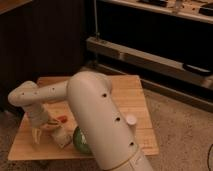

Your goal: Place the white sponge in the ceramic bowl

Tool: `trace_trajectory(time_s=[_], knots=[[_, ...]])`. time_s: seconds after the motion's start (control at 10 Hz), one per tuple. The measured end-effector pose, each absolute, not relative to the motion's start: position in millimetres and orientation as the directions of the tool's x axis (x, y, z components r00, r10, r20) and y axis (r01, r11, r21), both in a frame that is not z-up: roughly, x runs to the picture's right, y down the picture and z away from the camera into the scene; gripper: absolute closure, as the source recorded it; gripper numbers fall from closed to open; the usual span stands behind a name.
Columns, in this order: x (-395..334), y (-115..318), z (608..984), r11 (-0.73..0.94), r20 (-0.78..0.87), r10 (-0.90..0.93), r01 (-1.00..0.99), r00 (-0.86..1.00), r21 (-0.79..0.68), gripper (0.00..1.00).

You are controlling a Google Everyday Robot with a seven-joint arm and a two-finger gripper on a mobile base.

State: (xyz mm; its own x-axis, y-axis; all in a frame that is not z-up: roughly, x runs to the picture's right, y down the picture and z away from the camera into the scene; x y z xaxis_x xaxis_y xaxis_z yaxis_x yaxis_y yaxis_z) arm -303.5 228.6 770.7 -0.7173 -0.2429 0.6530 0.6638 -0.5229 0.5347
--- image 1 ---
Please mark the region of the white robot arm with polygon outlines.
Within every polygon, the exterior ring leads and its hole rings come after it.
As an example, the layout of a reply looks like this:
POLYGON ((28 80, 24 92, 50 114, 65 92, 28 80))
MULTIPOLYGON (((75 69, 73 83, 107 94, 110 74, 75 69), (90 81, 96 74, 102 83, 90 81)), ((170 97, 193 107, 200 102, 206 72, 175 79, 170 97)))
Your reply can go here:
POLYGON ((106 75, 84 71, 44 87, 26 81, 9 93, 8 101, 23 108, 38 127, 48 121, 43 103, 65 100, 103 171, 153 171, 111 91, 106 75))

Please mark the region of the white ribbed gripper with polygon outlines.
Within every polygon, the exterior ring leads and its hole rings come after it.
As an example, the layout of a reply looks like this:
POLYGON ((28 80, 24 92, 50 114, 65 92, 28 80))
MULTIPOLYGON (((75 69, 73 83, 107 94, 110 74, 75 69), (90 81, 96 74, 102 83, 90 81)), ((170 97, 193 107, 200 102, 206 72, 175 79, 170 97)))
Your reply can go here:
POLYGON ((58 120, 52 120, 49 112, 43 107, 41 103, 26 106, 25 112, 31 127, 33 128, 32 137, 36 144, 40 143, 40 138, 42 135, 41 130, 55 130, 60 127, 68 129, 68 126, 65 123, 62 123, 58 120))

